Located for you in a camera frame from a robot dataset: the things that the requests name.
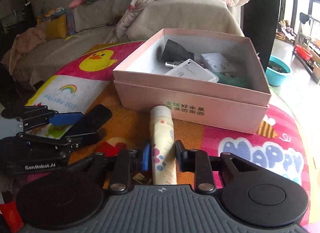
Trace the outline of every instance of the yellow pillow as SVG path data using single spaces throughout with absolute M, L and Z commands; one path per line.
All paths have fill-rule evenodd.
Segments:
M 45 23 L 45 34 L 47 40 L 54 40 L 58 38 L 65 39 L 67 37 L 67 18 L 62 15 L 58 19 L 47 21 Z

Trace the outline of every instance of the pink pillow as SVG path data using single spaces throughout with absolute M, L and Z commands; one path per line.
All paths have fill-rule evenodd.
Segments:
M 68 7 L 69 8 L 75 8 L 77 6 L 79 6 L 80 4 L 83 4 L 85 3 L 85 0 L 73 0 L 69 5 Z

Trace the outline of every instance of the yellow duck print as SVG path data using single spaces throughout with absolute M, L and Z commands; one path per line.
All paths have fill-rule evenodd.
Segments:
M 99 71 L 108 68 L 117 62 L 117 60 L 110 59 L 112 55 L 112 50 L 102 50 L 96 52 L 83 60 L 80 63 L 79 68 L 88 72 Z

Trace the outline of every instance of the white bottle cap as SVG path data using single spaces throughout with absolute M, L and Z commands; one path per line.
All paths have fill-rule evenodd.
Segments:
M 150 112 L 150 116 L 152 118 L 154 118 L 156 116 L 161 116 L 161 115 L 164 115 L 164 116 L 167 116 L 167 117 L 171 118 L 170 109 L 167 108 L 166 106 L 159 105 L 159 106 L 154 107 Z

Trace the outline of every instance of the rainbow print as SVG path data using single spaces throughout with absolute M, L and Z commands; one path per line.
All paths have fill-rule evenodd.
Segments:
M 62 88 L 60 88 L 59 90 L 63 91 L 65 89 L 68 89 L 70 90 L 70 93 L 75 93 L 77 91 L 77 87 L 75 85 L 66 85 L 66 86 L 63 86 Z

